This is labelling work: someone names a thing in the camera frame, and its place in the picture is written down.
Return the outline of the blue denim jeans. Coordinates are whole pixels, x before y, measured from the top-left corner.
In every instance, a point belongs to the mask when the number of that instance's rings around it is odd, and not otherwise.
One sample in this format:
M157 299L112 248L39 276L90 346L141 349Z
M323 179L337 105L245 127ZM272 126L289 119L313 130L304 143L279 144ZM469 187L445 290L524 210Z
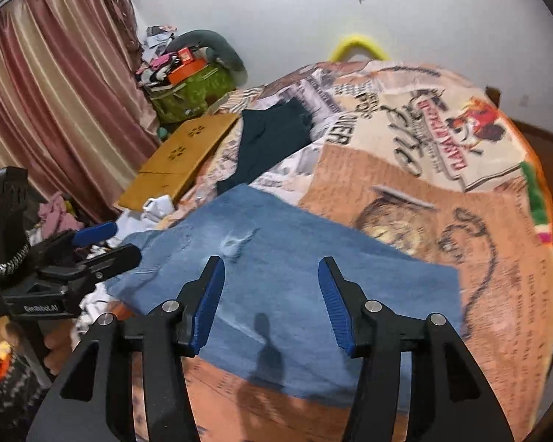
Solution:
M164 231L129 243L139 266L110 280L108 293L148 313L199 277L211 256L226 282L202 359L249 382L327 405L351 405L361 364L337 346L319 286L319 263L394 312L444 314L462 325L455 269L421 262L352 228L271 194L234 187Z

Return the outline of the white plastic bag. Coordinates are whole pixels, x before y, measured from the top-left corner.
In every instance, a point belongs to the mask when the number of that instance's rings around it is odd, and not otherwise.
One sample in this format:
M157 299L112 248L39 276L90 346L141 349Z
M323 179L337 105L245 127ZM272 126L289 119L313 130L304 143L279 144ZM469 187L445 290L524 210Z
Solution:
M116 220L115 239L122 241L136 232L154 229L167 215L174 212L174 203L168 194L151 197L139 211L125 208Z

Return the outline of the pink striped curtain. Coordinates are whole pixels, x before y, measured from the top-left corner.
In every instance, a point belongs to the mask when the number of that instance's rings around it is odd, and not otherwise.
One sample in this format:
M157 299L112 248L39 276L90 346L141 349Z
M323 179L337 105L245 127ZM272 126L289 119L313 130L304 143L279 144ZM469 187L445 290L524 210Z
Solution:
M136 85L131 0L11 0L0 8L0 169L43 196L72 196L95 221L157 149L157 115Z

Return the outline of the green storage bag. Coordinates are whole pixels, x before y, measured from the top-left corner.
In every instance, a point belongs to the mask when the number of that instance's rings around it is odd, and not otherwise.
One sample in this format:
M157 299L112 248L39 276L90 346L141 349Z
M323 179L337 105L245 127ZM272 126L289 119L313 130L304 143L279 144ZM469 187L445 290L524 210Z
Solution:
M230 71L212 63L174 86L144 88L143 91L160 123L170 125L198 118L235 88Z

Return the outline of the orange box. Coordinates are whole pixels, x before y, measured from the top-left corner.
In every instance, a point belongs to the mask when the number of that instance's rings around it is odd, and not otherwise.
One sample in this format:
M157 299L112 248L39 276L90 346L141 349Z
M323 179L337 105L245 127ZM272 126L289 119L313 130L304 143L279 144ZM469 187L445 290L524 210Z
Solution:
M189 77L192 77L195 73L198 73L198 71L202 70L207 64L205 59L192 60L191 63L181 65L168 73L167 80L171 85L177 85L187 80Z

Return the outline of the black folded garment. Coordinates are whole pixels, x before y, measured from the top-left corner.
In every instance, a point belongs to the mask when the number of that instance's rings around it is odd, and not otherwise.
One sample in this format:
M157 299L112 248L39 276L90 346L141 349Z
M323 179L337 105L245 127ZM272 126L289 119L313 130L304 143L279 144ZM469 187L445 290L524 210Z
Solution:
M237 168L229 178L216 183L218 194L252 183L312 141L312 114L297 98L278 102L265 110L244 110L241 115L244 125Z

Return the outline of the yellow foam tube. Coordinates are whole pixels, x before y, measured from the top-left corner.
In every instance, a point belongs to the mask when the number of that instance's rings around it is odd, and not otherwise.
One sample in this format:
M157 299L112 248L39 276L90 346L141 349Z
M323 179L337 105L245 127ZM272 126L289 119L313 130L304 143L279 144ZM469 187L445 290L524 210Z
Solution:
M341 38L327 60L331 63L345 63L358 56L365 57L366 60L390 60L389 53L375 40L358 33Z

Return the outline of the wooden bed post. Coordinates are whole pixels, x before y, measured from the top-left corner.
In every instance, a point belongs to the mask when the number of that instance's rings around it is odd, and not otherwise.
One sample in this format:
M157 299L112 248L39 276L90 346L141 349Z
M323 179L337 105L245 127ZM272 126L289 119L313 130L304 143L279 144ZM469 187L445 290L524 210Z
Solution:
M484 90L486 92L487 98L495 105L497 108L500 106L501 92L500 89L487 86Z

